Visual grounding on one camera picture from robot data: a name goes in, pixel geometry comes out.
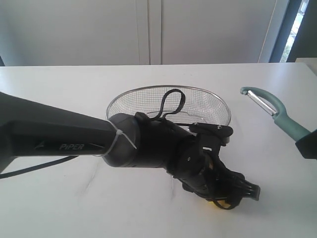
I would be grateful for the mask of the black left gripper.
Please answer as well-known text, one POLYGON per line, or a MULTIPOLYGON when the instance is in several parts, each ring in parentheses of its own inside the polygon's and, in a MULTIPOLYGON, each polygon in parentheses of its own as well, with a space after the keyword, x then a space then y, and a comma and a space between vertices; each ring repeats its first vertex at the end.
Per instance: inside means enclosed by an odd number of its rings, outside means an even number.
POLYGON ((201 198, 211 198, 220 209, 232 210, 243 198, 258 201, 261 188, 238 172, 230 171, 219 158, 226 140, 218 135, 183 134, 170 136, 172 154, 166 170, 182 183, 183 189, 201 198), (233 188, 239 195, 233 195, 233 188))

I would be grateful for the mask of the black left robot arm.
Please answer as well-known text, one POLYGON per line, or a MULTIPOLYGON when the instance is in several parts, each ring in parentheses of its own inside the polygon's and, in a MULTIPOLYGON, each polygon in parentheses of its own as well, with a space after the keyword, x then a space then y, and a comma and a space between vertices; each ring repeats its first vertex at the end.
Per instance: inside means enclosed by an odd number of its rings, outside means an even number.
POLYGON ((57 156, 57 164, 82 155, 101 156, 112 167, 163 168, 183 189, 231 210, 243 198, 258 200, 260 187, 219 158, 233 129, 225 125, 173 123, 159 109, 97 119, 41 103, 0 95, 0 162, 57 156))

